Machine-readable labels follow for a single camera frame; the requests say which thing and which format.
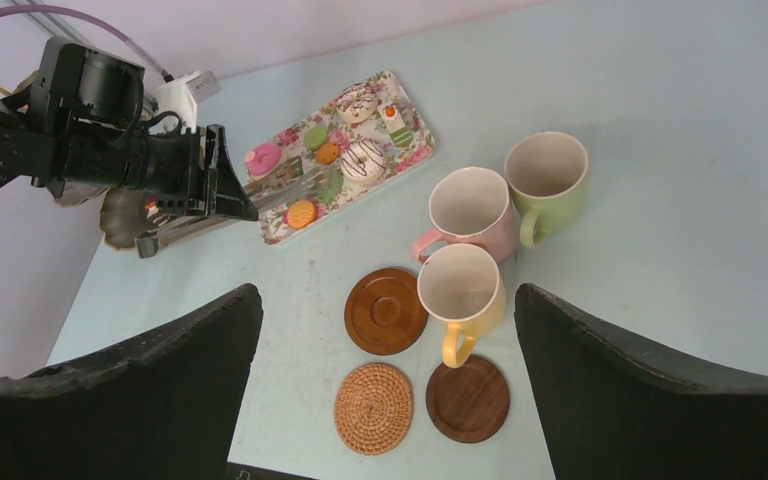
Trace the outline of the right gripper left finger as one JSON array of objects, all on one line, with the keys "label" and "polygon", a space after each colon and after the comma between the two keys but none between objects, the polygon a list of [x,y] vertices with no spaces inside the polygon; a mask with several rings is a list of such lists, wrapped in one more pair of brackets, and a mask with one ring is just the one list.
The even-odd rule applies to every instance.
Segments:
[{"label": "right gripper left finger", "polygon": [[0,378],[0,479],[222,479],[264,313],[251,284]]}]

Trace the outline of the green layered cake slice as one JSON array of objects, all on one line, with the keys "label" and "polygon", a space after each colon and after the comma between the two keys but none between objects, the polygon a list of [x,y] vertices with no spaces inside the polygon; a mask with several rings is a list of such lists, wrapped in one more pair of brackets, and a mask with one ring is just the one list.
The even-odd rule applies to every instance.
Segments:
[{"label": "green layered cake slice", "polygon": [[409,147],[413,143],[413,135],[398,105],[395,103],[381,104],[378,111],[393,144],[401,148]]}]

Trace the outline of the metal serving tongs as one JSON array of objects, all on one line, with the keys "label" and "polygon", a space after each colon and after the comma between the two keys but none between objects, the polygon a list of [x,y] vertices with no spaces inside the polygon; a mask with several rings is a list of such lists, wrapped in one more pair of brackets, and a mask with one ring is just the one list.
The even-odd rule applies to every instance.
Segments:
[{"label": "metal serving tongs", "polygon": [[[267,180],[277,178],[270,174],[262,180],[256,180],[244,187],[259,213],[264,213],[272,208],[291,203],[295,200],[313,200],[324,184],[327,166],[315,166],[306,170],[301,176],[290,180],[286,185],[269,186]],[[157,207],[163,213],[163,224],[156,223],[157,227],[135,239],[135,247],[140,259],[147,259],[157,255],[162,249],[171,247],[175,243],[182,243],[190,238],[195,238],[216,230],[232,219],[221,217],[194,217],[174,216],[163,210],[159,203]]]}]

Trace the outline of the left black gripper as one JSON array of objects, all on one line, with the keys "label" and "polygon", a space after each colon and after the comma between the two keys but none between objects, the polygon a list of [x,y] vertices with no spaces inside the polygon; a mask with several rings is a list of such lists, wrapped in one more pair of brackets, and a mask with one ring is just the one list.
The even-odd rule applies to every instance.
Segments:
[{"label": "left black gripper", "polygon": [[257,207],[231,164],[225,127],[219,124],[203,127],[190,135],[188,147],[184,215],[258,220]]}]

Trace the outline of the green round cake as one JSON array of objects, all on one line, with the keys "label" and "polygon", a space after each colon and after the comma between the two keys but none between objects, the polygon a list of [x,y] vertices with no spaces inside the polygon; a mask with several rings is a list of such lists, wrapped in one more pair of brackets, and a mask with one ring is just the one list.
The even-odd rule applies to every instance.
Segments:
[{"label": "green round cake", "polygon": [[324,177],[324,184],[315,199],[324,204],[335,201],[343,188],[344,176],[339,169],[328,169]]}]

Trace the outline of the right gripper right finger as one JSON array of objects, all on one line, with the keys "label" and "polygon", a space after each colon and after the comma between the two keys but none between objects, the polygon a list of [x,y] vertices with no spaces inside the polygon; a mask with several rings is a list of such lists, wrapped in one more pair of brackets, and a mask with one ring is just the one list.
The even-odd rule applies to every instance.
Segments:
[{"label": "right gripper right finger", "polygon": [[531,283],[515,325],[559,479],[768,479],[768,376],[604,321]]}]

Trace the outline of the chocolate cake slice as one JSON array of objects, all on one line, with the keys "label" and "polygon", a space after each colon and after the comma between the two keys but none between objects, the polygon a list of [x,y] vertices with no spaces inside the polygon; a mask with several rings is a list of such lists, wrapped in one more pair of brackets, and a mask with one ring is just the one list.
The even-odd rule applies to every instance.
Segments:
[{"label": "chocolate cake slice", "polygon": [[145,221],[150,224],[156,224],[163,218],[163,213],[157,207],[153,197],[148,198],[146,204],[144,205],[143,213],[144,213]]}]

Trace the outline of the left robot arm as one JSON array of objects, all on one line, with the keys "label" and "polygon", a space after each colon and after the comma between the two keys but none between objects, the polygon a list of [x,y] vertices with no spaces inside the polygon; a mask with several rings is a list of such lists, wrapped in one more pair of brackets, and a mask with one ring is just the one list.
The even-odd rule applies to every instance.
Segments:
[{"label": "left robot arm", "polygon": [[143,77],[139,65],[50,39],[35,80],[0,98],[0,188],[20,176],[57,198],[71,182],[124,188],[175,216],[256,220],[224,128],[180,110],[145,119]]}]

